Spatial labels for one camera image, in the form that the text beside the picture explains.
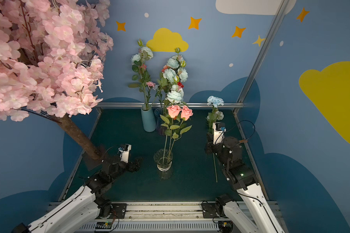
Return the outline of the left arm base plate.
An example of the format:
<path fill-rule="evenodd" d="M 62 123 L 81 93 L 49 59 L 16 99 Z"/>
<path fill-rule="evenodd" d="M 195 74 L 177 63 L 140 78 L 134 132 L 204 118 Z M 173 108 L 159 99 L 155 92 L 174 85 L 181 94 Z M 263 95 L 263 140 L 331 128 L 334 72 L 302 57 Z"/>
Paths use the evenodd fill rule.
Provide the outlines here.
<path fill-rule="evenodd" d="M 104 214 L 104 218 L 119 218 L 124 219 L 127 210 L 126 203 L 112 203 L 107 207 L 107 213 Z"/>

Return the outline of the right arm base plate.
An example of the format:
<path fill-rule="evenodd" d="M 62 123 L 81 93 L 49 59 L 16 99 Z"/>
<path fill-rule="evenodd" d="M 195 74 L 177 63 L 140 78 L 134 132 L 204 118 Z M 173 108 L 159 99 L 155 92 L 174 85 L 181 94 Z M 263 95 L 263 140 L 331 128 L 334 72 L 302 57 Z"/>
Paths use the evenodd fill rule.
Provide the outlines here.
<path fill-rule="evenodd" d="M 213 219 L 220 217 L 220 215 L 217 212 L 215 203 L 202 202 L 201 209 L 203 218 L 205 219 Z"/>

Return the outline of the clear ribbed glass vase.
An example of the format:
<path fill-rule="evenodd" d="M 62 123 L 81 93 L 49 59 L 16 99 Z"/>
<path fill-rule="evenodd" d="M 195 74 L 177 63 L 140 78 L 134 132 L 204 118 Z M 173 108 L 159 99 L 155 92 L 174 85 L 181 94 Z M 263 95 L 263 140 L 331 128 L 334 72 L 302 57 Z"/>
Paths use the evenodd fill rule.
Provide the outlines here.
<path fill-rule="evenodd" d="M 154 154 L 157 173 L 162 180 L 171 178 L 173 174 L 173 154 L 168 149 L 160 149 Z"/>

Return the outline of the blue carnation stem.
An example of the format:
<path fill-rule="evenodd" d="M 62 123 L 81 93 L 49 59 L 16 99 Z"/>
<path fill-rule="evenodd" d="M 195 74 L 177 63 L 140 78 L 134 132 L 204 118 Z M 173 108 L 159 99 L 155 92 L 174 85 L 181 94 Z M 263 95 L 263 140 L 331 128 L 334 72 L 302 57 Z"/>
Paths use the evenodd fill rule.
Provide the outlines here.
<path fill-rule="evenodd" d="M 218 98 L 215 96 L 209 96 L 207 99 L 207 105 L 212 107 L 212 111 L 208 113 L 208 116 L 207 116 L 208 141 L 207 141 L 205 150 L 207 154 L 212 154 L 216 182 L 218 182 L 218 176 L 216 171 L 216 156 L 212 152 L 212 149 L 214 145 L 221 143 L 224 138 L 225 127 L 219 126 L 221 120 L 223 120 L 224 118 L 224 114 L 218 109 L 219 106 L 224 105 L 224 101 L 221 98 Z"/>

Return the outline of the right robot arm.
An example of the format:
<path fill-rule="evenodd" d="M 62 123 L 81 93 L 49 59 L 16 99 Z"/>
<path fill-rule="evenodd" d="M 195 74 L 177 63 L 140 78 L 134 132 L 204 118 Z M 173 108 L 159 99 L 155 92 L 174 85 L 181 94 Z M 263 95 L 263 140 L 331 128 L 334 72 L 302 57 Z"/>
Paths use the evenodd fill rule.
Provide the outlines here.
<path fill-rule="evenodd" d="M 224 176 L 242 198 L 253 220 L 229 195 L 216 199 L 218 215 L 231 220 L 242 233 L 283 233 L 284 229 L 271 210 L 255 173 L 243 161 L 240 141 L 231 136 L 224 137 L 224 132 L 217 131 L 207 134 L 205 151 L 217 157 Z"/>

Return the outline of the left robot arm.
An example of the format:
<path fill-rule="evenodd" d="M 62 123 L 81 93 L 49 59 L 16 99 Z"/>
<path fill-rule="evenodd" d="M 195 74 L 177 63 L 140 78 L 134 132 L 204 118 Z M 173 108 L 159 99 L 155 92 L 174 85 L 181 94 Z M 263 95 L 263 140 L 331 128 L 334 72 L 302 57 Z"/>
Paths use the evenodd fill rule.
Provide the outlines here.
<path fill-rule="evenodd" d="M 113 212 L 111 201 L 103 195 L 111 189 L 115 179 L 126 171 L 138 171 L 141 161 L 142 158 L 139 157 L 126 163 L 118 156 L 104 160 L 101 169 L 85 179 L 84 184 L 72 196 L 30 224 L 20 223 L 12 232 L 73 233 L 97 217 L 110 216 Z"/>

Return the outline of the blue rose stem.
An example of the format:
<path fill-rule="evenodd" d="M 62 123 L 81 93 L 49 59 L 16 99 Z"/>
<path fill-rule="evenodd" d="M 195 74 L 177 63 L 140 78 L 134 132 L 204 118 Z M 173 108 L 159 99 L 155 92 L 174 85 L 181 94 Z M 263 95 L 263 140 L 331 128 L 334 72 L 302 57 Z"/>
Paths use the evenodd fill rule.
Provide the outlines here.
<path fill-rule="evenodd" d="M 213 123 L 216 123 L 218 121 L 223 120 L 224 114 L 223 112 L 219 110 L 213 110 L 212 112 L 208 113 L 207 121 L 208 121 L 208 132 L 213 132 Z"/>

